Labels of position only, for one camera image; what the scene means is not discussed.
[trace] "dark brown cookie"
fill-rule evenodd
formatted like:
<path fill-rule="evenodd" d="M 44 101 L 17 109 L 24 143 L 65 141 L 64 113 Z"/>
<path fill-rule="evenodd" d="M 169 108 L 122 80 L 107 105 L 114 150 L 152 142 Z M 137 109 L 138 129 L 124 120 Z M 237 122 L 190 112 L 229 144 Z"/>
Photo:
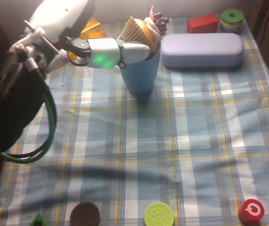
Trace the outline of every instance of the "dark brown cookie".
<path fill-rule="evenodd" d="M 82 202 L 75 206 L 70 216 L 71 226 L 98 226 L 100 212 L 91 202 Z"/>

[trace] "grape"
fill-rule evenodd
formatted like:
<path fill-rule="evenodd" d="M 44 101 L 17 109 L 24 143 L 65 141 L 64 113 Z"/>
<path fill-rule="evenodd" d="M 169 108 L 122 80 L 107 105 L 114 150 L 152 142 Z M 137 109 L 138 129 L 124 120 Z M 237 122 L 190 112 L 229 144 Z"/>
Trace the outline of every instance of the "grape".
<path fill-rule="evenodd" d="M 159 19 L 160 16 L 158 15 L 158 13 L 155 13 L 155 14 L 153 15 L 153 18 L 154 18 L 154 19 Z"/>
<path fill-rule="evenodd" d="M 166 24 L 165 24 L 165 22 L 161 22 L 161 24 L 160 24 L 160 27 L 161 27 L 161 28 L 164 28 L 164 27 L 166 27 Z"/>
<path fill-rule="evenodd" d="M 166 24 L 169 23 L 169 19 L 168 18 L 164 18 L 164 19 L 162 19 L 162 21 L 164 21 Z"/>

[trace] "tablecloth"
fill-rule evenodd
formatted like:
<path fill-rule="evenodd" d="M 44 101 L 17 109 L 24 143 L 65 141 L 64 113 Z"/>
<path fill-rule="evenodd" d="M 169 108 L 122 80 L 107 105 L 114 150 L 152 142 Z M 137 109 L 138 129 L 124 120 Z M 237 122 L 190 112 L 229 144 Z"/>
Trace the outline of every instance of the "tablecloth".
<path fill-rule="evenodd" d="M 172 19 L 167 33 L 185 33 L 186 24 Z M 103 27 L 116 38 L 124 25 Z M 264 205 L 269 225 L 269 71 L 245 21 L 240 36 L 240 66 L 160 63 L 153 91 L 139 99 L 117 66 L 67 64 L 49 74 L 55 139 L 38 162 L 3 166 L 0 225 L 30 225 L 41 213 L 50 226 L 68 226 L 80 202 L 97 205 L 101 226 L 143 225 L 158 201 L 173 209 L 176 226 L 239 225 L 248 198 Z M 47 134 L 43 107 L 10 151 L 29 152 Z"/>

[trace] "bunch of grapes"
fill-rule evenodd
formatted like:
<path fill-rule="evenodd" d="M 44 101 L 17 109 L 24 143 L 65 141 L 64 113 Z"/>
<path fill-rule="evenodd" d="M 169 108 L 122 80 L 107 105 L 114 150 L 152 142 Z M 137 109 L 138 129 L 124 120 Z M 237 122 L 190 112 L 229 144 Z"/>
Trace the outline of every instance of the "bunch of grapes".
<path fill-rule="evenodd" d="M 162 16 L 163 15 L 161 13 L 155 13 L 153 15 L 153 22 L 158 27 L 162 35 L 165 35 L 167 31 L 166 24 L 169 23 L 169 19 L 163 18 Z"/>

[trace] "green triangle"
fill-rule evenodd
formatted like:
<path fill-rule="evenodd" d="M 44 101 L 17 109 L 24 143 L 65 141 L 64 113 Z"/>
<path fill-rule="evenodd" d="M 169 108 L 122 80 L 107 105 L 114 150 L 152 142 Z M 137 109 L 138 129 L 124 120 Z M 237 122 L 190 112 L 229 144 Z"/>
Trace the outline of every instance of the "green triangle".
<path fill-rule="evenodd" d="M 47 224 L 42 215 L 38 214 L 30 224 L 30 226 L 47 226 Z"/>

